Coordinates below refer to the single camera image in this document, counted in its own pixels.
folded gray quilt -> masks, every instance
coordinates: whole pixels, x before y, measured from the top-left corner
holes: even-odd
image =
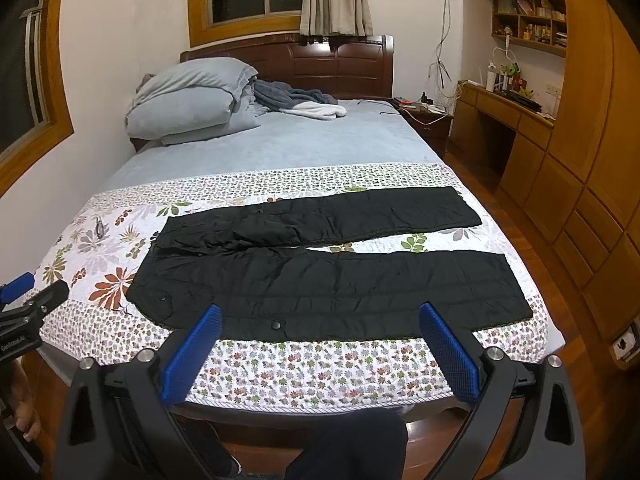
[[[337,105],[329,94],[323,94],[319,90],[301,90],[292,88],[291,85],[280,81],[268,82],[256,79],[254,82],[255,100],[269,108],[279,112],[291,110],[295,105],[313,101],[323,105]]]

bed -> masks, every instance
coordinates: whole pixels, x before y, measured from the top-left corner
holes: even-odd
[[[168,216],[219,206],[358,192],[380,187],[454,186],[480,215],[475,228],[407,234],[322,248],[388,253],[472,249],[503,253],[533,318],[477,336],[511,358],[536,362],[559,349],[561,333],[513,246],[453,171],[390,106],[389,36],[304,43],[279,34],[183,53],[233,56],[260,77],[320,88],[347,116],[315,121],[279,112],[260,127],[226,137],[142,149],[82,208],[36,271],[36,289],[56,278],[70,299],[41,330],[44,359],[67,383],[76,362],[129,360],[158,348],[168,331],[145,319],[124,292]],[[105,226],[96,236],[96,221]],[[449,399],[450,389],[423,340],[369,342],[220,341],[187,399],[203,415],[251,412],[326,415],[367,406],[406,408]]]

wooden window frame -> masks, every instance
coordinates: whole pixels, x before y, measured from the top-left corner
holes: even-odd
[[[44,0],[40,69],[48,121],[14,142],[0,157],[0,196],[47,152],[73,133],[60,67],[61,0]]]
[[[187,0],[187,6],[192,47],[251,34],[300,30],[299,11],[274,12],[266,16],[252,16],[212,24],[209,0]]]

blue gripper pad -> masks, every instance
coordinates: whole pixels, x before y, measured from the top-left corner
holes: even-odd
[[[420,333],[453,394],[461,402],[478,402],[480,371],[431,303],[425,303],[420,307],[418,321]]]
[[[7,283],[0,289],[0,303],[13,303],[20,298],[21,295],[29,292],[34,284],[33,274],[25,272],[22,276],[16,278],[11,283]]]
[[[160,398],[166,408],[186,399],[221,332],[222,313],[217,305],[211,305],[164,369]]]

beige curtain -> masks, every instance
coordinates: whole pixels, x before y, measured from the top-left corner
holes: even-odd
[[[302,0],[300,34],[305,36],[370,36],[367,0]]]

